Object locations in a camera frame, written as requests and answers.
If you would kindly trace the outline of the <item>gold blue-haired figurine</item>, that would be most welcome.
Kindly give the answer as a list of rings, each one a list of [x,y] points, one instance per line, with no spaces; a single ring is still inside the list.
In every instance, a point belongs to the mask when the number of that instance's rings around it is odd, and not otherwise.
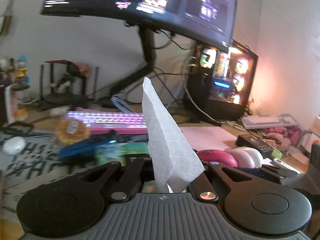
[[[27,57],[25,55],[21,55],[16,60],[14,77],[15,85],[27,85],[30,83],[28,76]]]

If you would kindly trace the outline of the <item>black curved monitor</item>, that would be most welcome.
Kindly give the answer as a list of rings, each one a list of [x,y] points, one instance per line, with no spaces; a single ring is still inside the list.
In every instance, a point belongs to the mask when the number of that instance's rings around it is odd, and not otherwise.
[[[227,51],[238,0],[45,0],[47,16],[95,16],[147,25]]]

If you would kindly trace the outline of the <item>pink computer mouse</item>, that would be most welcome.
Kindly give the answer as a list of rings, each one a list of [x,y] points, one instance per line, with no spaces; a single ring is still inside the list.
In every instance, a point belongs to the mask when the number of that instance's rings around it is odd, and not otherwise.
[[[225,152],[233,156],[240,168],[255,168],[252,157],[244,150],[239,148],[226,148]]]

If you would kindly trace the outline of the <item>pink mechanical keyboard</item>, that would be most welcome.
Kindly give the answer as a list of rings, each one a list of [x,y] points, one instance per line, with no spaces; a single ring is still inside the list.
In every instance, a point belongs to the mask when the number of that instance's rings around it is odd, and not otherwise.
[[[66,119],[82,122],[91,134],[115,130],[118,134],[147,134],[147,125],[141,113],[68,111]]]

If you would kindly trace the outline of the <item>packaged waffle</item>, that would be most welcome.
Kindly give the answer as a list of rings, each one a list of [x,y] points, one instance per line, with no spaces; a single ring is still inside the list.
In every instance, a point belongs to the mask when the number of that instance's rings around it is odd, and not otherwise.
[[[90,130],[84,123],[75,119],[63,119],[55,129],[58,142],[62,146],[69,146],[88,139]]]

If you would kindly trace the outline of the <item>magenta computer mouse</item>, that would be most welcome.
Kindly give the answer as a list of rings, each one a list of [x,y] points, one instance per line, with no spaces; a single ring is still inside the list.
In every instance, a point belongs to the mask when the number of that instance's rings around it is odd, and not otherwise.
[[[222,150],[201,150],[197,152],[197,156],[201,161],[211,163],[218,162],[230,167],[238,167],[238,162],[229,153]]]

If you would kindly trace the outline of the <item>white computer mouse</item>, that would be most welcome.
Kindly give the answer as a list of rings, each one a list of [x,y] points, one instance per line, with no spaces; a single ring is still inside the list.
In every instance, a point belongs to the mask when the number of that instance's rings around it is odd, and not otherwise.
[[[250,147],[243,147],[242,149],[252,158],[256,168],[262,167],[264,159],[258,150]]]

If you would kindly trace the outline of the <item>white paper tissue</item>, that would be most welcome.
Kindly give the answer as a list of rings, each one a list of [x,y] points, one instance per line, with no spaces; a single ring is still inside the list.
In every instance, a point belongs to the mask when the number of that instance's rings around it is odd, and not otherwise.
[[[204,172],[204,166],[147,77],[143,81],[142,110],[157,190],[181,193]]]

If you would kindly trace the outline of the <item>black figurine with stand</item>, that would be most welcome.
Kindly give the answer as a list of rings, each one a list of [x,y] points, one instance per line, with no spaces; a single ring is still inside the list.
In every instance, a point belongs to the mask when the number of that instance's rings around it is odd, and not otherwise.
[[[49,94],[44,94],[44,68],[49,65]],[[66,68],[62,77],[55,81],[54,70],[56,65],[63,65]],[[40,65],[39,97],[41,103],[51,106],[84,106],[89,102],[86,94],[87,79],[90,76],[90,68],[86,63],[74,63],[68,60],[46,61]],[[80,80],[80,94],[72,92],[76,80]]]

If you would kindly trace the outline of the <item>white remote stick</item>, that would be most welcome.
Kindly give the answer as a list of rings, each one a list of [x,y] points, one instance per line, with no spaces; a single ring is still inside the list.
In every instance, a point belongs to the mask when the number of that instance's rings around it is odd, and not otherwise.
[[[297,174],[300,174],[300,172],[299,172],[297,169],[295,169],[294,167],[290,166],[289,164],[283,162],[282,160],[280,160],[280,159],[278,159],[278,158],[274,158],[274,159],[272,160],[272,162],[273,162],[275,165],[277,165],[277,166],[279,166],[279,167],[281,167],[281,168],[286,168],[286,169],[288,169],[288,170],[291,170],[291,171],[296,172]]]

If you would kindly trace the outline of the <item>pink desk mat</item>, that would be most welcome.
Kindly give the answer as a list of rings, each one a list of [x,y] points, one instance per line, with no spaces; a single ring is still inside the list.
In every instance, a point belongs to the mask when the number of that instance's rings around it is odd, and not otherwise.
[[[180,130],[194,150],[224,150],[236,147],[236,136],[221,127],[180,127]]]

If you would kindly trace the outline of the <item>glowing glass PC case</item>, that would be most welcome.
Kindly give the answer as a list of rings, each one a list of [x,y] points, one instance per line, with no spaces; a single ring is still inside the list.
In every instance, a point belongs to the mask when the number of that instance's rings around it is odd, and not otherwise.
[[[245,113],[258,56],[233,40],[228,52],[198,42],[187,70],[187,90],[199,115],[237,120]]]

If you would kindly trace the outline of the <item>dark printed mouse pad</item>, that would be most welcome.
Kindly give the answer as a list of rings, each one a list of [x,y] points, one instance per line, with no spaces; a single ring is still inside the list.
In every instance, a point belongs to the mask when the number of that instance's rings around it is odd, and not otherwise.
[[[1,168],[10,179],[31,179],[53,171],[71,175],[95,166],[94,160],[64,163],[59,158],[61,146],[50,130],[34,130],[25,138],[24,150],[8,155],[1,150]]]

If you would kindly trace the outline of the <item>white blue keyboard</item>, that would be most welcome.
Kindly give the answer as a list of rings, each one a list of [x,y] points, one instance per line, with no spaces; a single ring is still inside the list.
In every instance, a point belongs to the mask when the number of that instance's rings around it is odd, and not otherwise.
[[[242,116],[241,122],[246,129],[263,129],[298,125],[298,122],[290,114]]]

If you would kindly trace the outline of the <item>black small box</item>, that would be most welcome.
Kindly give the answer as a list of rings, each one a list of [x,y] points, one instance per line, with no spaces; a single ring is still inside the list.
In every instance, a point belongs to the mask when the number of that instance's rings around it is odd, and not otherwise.
[[[264,158],[270,156],[274,150],[272,146],[250,134],[239,135],[235,144],[238,147],[254,148],[258,150]]]

